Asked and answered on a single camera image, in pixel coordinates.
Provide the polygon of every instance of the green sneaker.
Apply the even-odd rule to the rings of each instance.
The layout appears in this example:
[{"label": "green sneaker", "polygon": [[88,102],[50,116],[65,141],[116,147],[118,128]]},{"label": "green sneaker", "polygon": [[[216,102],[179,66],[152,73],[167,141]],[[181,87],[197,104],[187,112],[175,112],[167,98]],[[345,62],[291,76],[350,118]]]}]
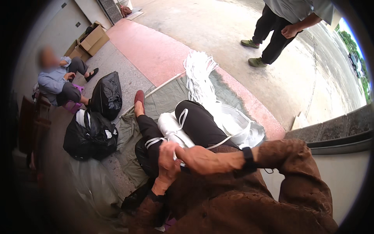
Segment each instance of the green sneaker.
[{"label": "green sneaker", "polygon": [[256,45],[252,40],[241,40],[240,43],[244,46],[253,47],[253,48],[260,48],[260,46]]},{"label": "green sneaker", "polygon": [[267,64],[266,63],[263,63],[261,61],[261,57],[259,58],[250,58],[248,59],[248,63],[252,66],[252,67],[266,67]]}]

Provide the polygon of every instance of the parked car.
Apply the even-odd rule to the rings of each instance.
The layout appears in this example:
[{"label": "parked car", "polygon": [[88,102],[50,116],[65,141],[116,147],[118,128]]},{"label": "parked car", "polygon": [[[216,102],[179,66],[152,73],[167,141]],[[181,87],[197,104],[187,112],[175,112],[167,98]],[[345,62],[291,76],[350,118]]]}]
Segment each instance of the parked car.
[{"label": "parked car", "polygon": [[351,63],[352,63],[352,67],[353,67],[353,70],[354,70],[355,73],[356,73],[356,76],[357,76],[357,77],[360,77],[358,71],[361,70],[361,63],[360,63],[360,61],[358,60],[357,55],[356,55],[356,54],[353,54],[353,53],[349,53],[349,54],[348,54],[348,58],[349,58],[349,60],[350,60]]}]

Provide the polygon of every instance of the road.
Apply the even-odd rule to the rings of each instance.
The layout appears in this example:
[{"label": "road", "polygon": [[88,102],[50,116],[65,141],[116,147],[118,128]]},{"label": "road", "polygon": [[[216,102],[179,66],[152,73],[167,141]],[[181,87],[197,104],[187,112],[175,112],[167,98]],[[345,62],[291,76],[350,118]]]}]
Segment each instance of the road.
[{"label": "road", "polygon": [[132,0],[143,15],[134,21],[162,32],[214,60],[264,104],[285,130],[303,112],[309,124],[349,113],[366,104],[344,45],[320,23],[300,33],[266,68],[248,58],[260,49],[243,47],[261,17],[261,0]]}]

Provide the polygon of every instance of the red shoe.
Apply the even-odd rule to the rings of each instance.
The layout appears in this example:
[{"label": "red shoe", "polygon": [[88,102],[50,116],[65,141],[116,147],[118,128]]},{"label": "red shoe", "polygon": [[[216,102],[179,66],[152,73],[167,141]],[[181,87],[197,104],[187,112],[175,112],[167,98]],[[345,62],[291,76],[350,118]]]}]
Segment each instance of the red shoe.
[{"label": "red shoe", "polygon": [[134,99],[134,105],[137,101],[140,101],[141,104],[143,105],[143,112],[145,114],[145,108],[144,108],[144,92],[143,90],[138,90],[137,93],[135,94],[135,99]]}]

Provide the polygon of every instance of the black shoe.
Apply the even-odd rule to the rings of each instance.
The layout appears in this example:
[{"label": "black shoe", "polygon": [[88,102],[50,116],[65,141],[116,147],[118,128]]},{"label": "black shoe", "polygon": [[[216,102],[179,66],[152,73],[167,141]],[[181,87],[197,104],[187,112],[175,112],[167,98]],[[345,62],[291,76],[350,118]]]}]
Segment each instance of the black shoe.
[{"label": "black shoe", "polygon": [[93,71],[94,72],[93,72],[92,75],[89,75],[88,77],[85,77],[85,79],[86,79],[87,82],[89,82],[91,80],[91,78],[94,77],[94,75],[97,74],[97,72],[99,71],[99,68],[95,68]]}]

